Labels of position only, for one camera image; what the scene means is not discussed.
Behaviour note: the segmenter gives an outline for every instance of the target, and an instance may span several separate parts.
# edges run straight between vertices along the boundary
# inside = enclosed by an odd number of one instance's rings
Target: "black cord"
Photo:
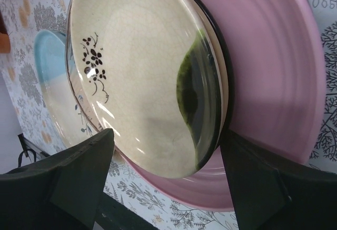
[[[36,152],[35,152],[34,150],[32,150],[31,148],[28,148],[27,150],[22,151],[22,152],[19,154],[19,158],[18,158],[18,160],[17,160],[17,161],[18,161],[18,168],[21,167],[21,164],[22,164],[22,156],[23,156],[23,154],[26,153],[26,152],[28,152],[28,151],[30,151],[30,152],[33,153],[33,156],[34,156],[34,163],[36,163]]]

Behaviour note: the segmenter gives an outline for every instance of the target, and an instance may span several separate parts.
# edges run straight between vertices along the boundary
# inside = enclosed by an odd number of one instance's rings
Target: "stacked plate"
[[[306,0],[73,0],[69,16],[78,104],[166,195],[232,210],[217,149],[229,126],[293,161],[309,158],[325,71]]]

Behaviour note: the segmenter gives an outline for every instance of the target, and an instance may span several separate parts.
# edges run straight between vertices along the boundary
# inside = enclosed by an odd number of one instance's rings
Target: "plate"
[[[85,95],[119,150],[167,178],[203,167],[219,138],[221,79],[189,2],[73,0],[70,19]]]
[[[265,148],[304,163],[323,118],[325,64],[306,0],[202,0],[228,45],[235,76],[231,128]],[[188,178],[154,176],[126,158],[157,190],[182,204],[233,211],[218,148]]]
[[[43,100],[66,147],[88,139],[96,132],[80,111],[70,90],[65,70],[64,34],[40,31],[34,41],[34,56]]]

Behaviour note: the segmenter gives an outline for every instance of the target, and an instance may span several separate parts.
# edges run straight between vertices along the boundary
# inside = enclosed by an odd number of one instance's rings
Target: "orange object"
[[[0,54],[11,52],[11,42],[7,34],[0,33]]]

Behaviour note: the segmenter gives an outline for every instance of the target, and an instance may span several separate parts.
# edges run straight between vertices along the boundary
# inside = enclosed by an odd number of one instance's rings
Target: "table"
[[[65,149],[45,107],[33,56],[41,29],[66,32],[70,0],[0,0],[12,52],[0,68],[26,138],[45,152]],[[328,77],[325,118],[308,164],[337,172],[337,0],[308,0],[322,33]],[[142,180],[121,158],[111,163],[104,192],[159,229],[234,230],[234,212],[214,213],[172,201]]]

